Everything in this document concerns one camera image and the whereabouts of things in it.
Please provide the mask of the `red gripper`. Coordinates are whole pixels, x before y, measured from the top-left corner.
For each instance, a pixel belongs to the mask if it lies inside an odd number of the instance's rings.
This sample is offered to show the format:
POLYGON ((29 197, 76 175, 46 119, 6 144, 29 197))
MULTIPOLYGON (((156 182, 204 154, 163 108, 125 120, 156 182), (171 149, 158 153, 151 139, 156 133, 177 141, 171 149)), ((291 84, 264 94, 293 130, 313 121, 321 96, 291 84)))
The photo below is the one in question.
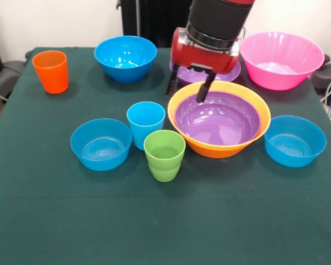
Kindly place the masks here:
POLYGON ((170 95, 178 86, 177 74, 179 66, 199 67, 210 70, 205 82, 201 85, 196 96, 197 102, 203 102, 209 92, 210 86, 216 78, 216 73, 227 74, 233 70, 239 59, 239 42, 226 51, 210 50, 190 40, 184 28, 176 28, 172 38, 170 56, 174 63, 166 89, 166 95, 170 95))

